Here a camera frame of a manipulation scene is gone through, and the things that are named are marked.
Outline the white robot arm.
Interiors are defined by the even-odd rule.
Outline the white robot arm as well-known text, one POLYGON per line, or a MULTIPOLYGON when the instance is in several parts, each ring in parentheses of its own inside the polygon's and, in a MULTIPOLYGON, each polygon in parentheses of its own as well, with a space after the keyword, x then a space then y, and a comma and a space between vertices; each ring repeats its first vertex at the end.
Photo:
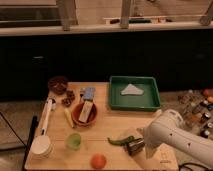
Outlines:
POLYGON ((147 126, 136 128, 142 136, 145 158, 151 159, 161 144, 167 144, 213 169, 213 141, 182 129, 183 117, 173 109, 160 114, 147 126))

